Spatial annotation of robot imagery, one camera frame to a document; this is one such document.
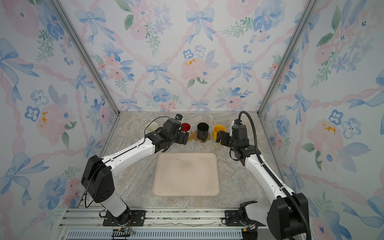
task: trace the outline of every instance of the beige tray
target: beige tray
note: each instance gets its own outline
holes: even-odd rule
[[[158,197],[217,196],[217,158],[211,152],[161,153],[152,193]]]

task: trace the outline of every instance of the cup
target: cup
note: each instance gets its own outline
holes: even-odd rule
[[[197,125],[197,138],[205,142],[208,138],[209,126],[205,122],[201,122]]]
[[[151,124],[147,123],[147,125],[145,125],[145,127],[146,127],[145,135],[147,135],[148,133],[155,131],[159,127],[159,125],[157,123],[153,122]]]
[[[225,127],[223,125],[216,125],[214,126],[214,132],[212,133],[212,139],[216,142],[216,139],[217,139],[217,133],[220,132],[220,131],[224,131],[225,132]]]
[[[191,135],[191,125],[187,122],[183,122],[181,125],[183,126],[181,131],[187,132],[187,133],[189,133],[189,135]]]

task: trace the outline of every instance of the gray stone surface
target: gray stone surface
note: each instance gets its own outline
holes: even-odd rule
[[[197,124],[206,122],[212,133],[216,124],[224,125],[229,130],[231,122],[237,118],[238,113],[206,113],[193,112],[181,113],[184,122],[196,130]],[[117,152],[138,141],[144,135],[144,128],[148,122],[159,116],[174,118],[176,112],[140,112],[121,113],[121,119],[117,125],[112,140],[106,150],[106,155]],[[258,137],[258,146],[265,160],[273,171],[278,173],[276,161],[271,151],[268,138],[256,114],[251,114],[255,123]],[[166,118],[156,120],[162,126]],[[247,126],[250,143],[253,143],[253,134],[250,123],[245,115],[242,115],[243,124]],[[129,168],[123,170],[117,177],[115,188],[120,197],[128,206],[135,207],[228,207],[237,208],[242,202],[257,200],[263,205],[270,205],[269,200],[257,181],[239,161],[233,161],[229,157],[229,148],[218,145],[212,140],[199,143],[191,140],[187,145],[173,144],[167,152],[213,152],[217,156],[217,164],[220,179],[220,194],[215,197],[156,197],[152,194],[152,186],[155,175],[157,156],[161,152],[147,156]]]

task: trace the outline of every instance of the wallpaper wall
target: wallpaper wall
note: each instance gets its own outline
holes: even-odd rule
[[[51,239],[115,116],[47,2],[0,12],[0,239]]]
[[[384,239],[383,11],[380,0],[320,0],[262,113],[317,240]]]
[[[254,111],[307,0],[61,3],[122,111]]]

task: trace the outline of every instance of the yellow mug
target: yellow mug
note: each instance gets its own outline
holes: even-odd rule
[[[212,133],[212,139],[216,142],[216,139],[217,139],[217,133],[220,132],[220,131],[224,131],[225,132],[225,127],[223,125],[216,125],[214,126],[214,132]]]

